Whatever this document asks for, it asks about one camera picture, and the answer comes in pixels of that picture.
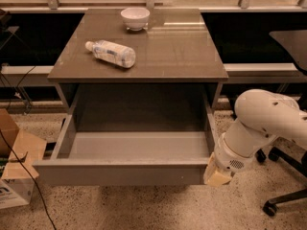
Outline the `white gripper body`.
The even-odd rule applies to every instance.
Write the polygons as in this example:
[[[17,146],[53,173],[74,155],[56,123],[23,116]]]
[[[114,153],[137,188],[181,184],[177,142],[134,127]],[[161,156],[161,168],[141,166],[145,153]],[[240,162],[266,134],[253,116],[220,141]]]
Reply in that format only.
[[[217,166],[233,173],[246,170],[254,158],[253,153],[244,156],[231,149],[225,141],[224,134],[218,139],[214,148],[214,154]]]

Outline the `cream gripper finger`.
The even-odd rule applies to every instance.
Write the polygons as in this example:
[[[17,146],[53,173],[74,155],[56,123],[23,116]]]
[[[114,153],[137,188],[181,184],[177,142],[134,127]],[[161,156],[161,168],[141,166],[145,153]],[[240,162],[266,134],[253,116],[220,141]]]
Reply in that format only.
[[[206,166],[206,169],[203,175],[204,183],[214,184],[216,172],[217,172],[217,166],[215,162],[215,154],[211,153],[209,160],[208,160],[208,164]]]
[[[230,172],[213,171],[207,175],[206,182],[213,187],[220,187],[232,179]]]

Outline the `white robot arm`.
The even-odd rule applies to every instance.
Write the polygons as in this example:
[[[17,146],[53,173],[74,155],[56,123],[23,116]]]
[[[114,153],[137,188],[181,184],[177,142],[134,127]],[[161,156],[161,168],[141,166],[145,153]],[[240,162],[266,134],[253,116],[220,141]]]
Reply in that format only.
[[[249,168],[255,153],[279,137],[307,150],[307,113],[285,95],[261,89],[242,93],[235,102],[236,119],[221,134],[203,179],[213,187]]]

